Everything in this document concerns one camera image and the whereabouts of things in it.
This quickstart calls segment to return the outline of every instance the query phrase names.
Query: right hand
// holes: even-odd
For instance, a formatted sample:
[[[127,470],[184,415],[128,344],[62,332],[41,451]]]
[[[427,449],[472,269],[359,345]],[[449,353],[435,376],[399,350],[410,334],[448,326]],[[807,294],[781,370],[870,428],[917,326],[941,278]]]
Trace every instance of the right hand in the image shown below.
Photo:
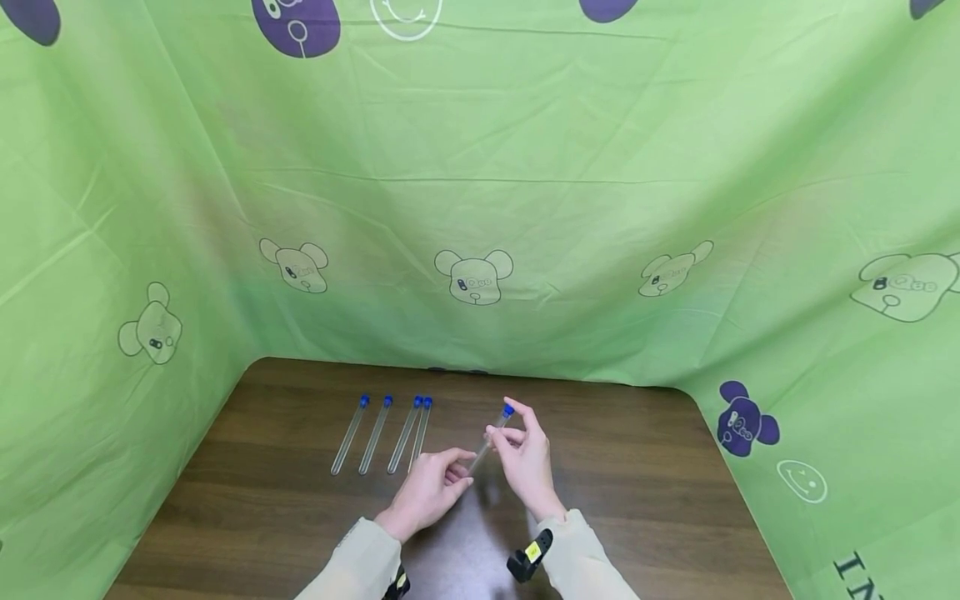
[[[550,442],[540,429],[534,409],[510,397],[504,397],[503,401],[523,418],[526,428],[526,431],[521,431],[510,427],[496,429],[487,425],[487,437],[500,455],[507,483],[537,523],[551,516],[563,521],[566,508],[553,489]]]

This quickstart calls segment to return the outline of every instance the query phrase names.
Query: beige sleeve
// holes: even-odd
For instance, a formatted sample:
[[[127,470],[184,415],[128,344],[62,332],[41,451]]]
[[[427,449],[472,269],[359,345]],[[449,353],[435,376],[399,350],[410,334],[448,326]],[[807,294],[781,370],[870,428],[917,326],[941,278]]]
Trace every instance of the beige sleeve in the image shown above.
[[[296,600],[383,600],[400,568],[400,542],[361,518]]]
[[[540,524],[544,529],[553,533],[553,544],[543,557],[543,568],[564,600],[639,600],[610,564],[580,511],[569,511],[563,522],[548,518]]]

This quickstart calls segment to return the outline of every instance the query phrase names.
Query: green backdrop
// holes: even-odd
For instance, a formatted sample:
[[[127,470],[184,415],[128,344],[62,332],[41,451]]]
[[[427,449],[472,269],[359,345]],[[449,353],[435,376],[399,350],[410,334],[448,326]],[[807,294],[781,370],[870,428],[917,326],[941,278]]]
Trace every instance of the green backdrop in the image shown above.
[[[0,0],[0,596],[278,355],[679,387],[797,598],[956,598],[937,4]]]

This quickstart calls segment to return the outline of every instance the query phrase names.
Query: bear print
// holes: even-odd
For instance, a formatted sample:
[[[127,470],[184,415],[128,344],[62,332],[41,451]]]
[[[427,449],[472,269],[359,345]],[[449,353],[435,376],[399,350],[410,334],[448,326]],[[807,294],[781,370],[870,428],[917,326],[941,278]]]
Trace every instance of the bear print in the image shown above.
[[[750,456],[754,441],[773,445],[780,441],[780,425],[750,400],[747,387],[739,381],[720,386],[720,397],[730,406],[717,421],[717,442],[733,456]]]
[[[147,286],[147,307],[136,321],[120,327],[118,342],[127,356],[136,356],[147,350],[147,356],[158,365],[166,364],[174,357],[183,325],[180,319],[167,310],[170,292],[154,281]]]
[[[433,264],[450,277],[450,296],[477,306],[499,302],[498,281],[514,271],[514,260],[502,250],[494,250],[485,258],[461,258],[456,252],[444,250]]]
[[[326,280],[320,275],[320,269],[328,263],[326,252],[309,242],[299,250],[281,248],[274,242],[263,238],[260,251],[270,262],[280,269],[280,276],[287,285],[310,294],[322,294],[326,291]]]
[[[641,274],[647,280],[637,290],[641,296],[656,298],[674,291],[686,281],[693,265],[703,262],[713,251],[713,242],[707,240],[693,251],[679,256],[669,254],[654,258]]]
[[[580,0],[580,9],[597,23],[612,23],[634,7],[636,0]]]
[[[947,293],[960,293],[960,253],[890,254],[860,271],[867,285],[851,298],[903,323],[925,319]]]
[[[910,16],[913,20],[919,21],[943,2],[944,0],[910,0]]]
[[[279,52],[312,59],[340,41],[340,15],[333,0],[252,0],[260,33]]]
[[[0,9],[23,35],[41,46],[60,37],[60,10],[54,0],[0,0]]]

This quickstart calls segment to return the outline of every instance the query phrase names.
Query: test tube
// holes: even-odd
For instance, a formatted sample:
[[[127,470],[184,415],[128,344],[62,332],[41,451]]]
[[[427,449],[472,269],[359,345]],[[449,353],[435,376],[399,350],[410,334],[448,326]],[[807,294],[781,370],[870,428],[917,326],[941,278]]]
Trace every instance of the test tube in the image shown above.
[[[390,405],[394,403],[393,396],[383,398],[383,406],[380,407],[380,414],[376,417],[376,424],[373,426],[373,432],[370,434],[370,441],[367,442],[367,450],[363,453],[363,460],[360,461],[360,474],[366,475],[370,468],[370,461],[373,460],[373,451],[376,449],[376,443],[380,439],[380,432],[383,431],[383,422],[387,420],[387,412],[390,411]]]
[[[503,412],[500,413],[500,419],[496,421],[493,425],[497,429],[502,429],[504,425],[507,424],[507,421],[510,420],[510,416],[514,413],[514,407],[510,404],[505,404],[503,406]],[[471,477],[473,472],[476,471],[477,467],[480,465],[480,461],[483,460],[483,457],[487,456],[487,452],[490,452],[491,442],[486,437],[484,438],[483,445],[480,446],[480,449],[477,450],[477,457],[473,459],[473,462],[470,463],[470,468],[467,472],[467,477]]]
[[[420,409],[422,403],[422,397],[415,397],[414,405],[410,408],[410,412],[407,413],[407,421],[403,423],[403,430],[400,431],[400,439],[396,441],[394,455],[390,457],[390,464],[387,466],[387,472],[391,475],[396,473],[396,468],[400,464],[400,457],[403,455],[403,450],[407,447],[407,440],[410,439],[410,431],[414,427],[414,421],[417,420],[417,411]]]
[[[364,409],[367,408],[368,404],[370,404],[370,397],[366,394],[360,396],[360,405],[357,406],[356,411],[353,412],[353,420],[350,422],[350,427],[347,428],[347,434],[344,436],[344,440],[340,443],[340,449],[337,450],[337,458],[333,459],[333,467],[330,468],[331,475],[339,473],[340,467],[344,465],[344,459],[347,458],[347,451],[350,450],[350,444],[353,443],[353,436],[357,432],[357,427],[360,426],[360,419],[363,418]]]
[[[410,454],[410,466],[407,467],[409,473],[414,467],[414,461],[423,452],[423,438],[426,437],[426,422],[430,419],[430,407],[433,406],[433,398],[427,396],[423,399],[423,408],[420,410],[423,416],[420,417],[420,423],[417,425],[417,437],[414,439],[414,451]]]

